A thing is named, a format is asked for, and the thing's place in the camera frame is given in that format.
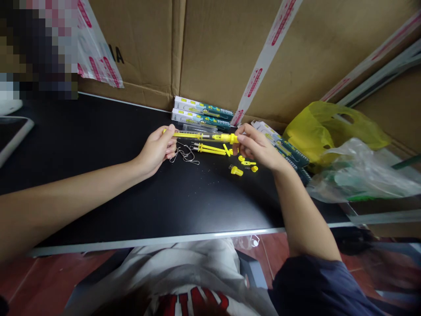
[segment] yellow plastic bag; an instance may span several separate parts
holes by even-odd
[[[335,158],[323,152],[341,146],[352,137],[359,138],[372,150],[390,144],[390,137],[367,116],[357,110],[316,101],[308,105],[287,126],[283,137],[306,155],[309,170],[318,173]]]

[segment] forearm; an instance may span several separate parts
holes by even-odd
[[[291,256],[341,260],[335,239],[297,173],[274,173]]]
[[[30,249],[143,178],[128,162],[0,196],[0,262]]]

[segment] hand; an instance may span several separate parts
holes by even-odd
[[[261,132],[250,124],[243,124],[235,131],[239,144],[233,144],[234,156],[240,152],[244,158],[256,159],[273,172],[285,172],[294,168]]]
[[[139,156],[132,160],[142,180],[153,176],[166,159],[175,156],[177,140],[172,137],[174,132],[174,124],[161,126],[149,135]]]

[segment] black table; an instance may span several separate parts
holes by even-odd
[[[166,111],[101,97],[26,101],[12,114],[35,126],[0,168],[0,194],[126,162],[148,135],[171,123]],[[67,225],[31,255],[126,248],[284,231],[269,170],[228,166],[237,157],[197,153],[200,165],[178,157],[156,175]],[[315,201],[331,227],[351,226],[338,205]]]

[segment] smartphone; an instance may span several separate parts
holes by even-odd
[[[29,118],[0,116],[0,168],[33,126]]]

